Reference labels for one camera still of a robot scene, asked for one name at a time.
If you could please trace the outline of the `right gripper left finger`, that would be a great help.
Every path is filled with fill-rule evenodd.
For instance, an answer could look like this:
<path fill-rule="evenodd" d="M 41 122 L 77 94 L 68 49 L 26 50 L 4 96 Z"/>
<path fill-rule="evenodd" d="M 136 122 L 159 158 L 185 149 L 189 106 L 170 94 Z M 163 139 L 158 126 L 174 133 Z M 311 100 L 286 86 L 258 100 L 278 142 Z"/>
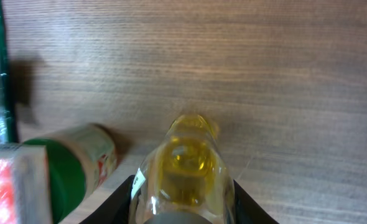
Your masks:
<path fill-rule="evenodd" d="M 128 224 L 134 175 L 130 175 L 91 215 L 80 224 Z"/>

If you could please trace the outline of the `orange tissue box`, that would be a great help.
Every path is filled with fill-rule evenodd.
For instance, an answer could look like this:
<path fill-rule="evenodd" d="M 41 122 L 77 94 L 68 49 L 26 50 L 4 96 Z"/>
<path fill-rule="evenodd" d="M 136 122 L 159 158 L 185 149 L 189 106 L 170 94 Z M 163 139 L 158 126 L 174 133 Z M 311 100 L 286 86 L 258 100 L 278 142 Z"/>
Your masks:
<path fill-rule="evenodd" d="M 0 224 L 53 223 L 43 146 L 0 144 Z"/>

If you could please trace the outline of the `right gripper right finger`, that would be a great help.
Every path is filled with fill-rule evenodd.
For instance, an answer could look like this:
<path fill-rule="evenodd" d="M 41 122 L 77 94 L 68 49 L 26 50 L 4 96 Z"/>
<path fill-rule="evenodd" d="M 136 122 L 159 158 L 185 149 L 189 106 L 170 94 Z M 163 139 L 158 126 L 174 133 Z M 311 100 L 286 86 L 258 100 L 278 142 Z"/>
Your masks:
<path fill-rule="evenodd" d="M 236 224 L 279 224 L 237 183 L 235 187 Z"/>

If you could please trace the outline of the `green lidded jar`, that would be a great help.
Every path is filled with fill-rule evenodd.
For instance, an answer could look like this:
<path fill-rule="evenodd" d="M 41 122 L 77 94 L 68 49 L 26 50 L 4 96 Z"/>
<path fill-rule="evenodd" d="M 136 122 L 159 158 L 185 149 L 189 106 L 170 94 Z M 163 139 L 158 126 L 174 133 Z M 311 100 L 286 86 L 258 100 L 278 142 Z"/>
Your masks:
<path fill-rule="evenodd" d="M 59 223 L 88 198 L 118 166 L 106 127 L 90 123 L 24 141 L 47 151 L 52 218 Z"/>

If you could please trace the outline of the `yellow oil bottle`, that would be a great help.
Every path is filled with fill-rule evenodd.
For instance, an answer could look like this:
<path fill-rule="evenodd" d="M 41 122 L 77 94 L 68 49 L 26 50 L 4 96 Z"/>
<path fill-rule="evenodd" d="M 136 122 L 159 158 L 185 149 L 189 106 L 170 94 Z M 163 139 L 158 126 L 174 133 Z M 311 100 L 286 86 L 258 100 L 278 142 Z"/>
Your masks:
<path fill-rule="evenodd" d="M 234 183 L 217 151 L 217 134 L 203 116 L 179 116 L 137 170 L 128 222 L 235 223 Z"/>

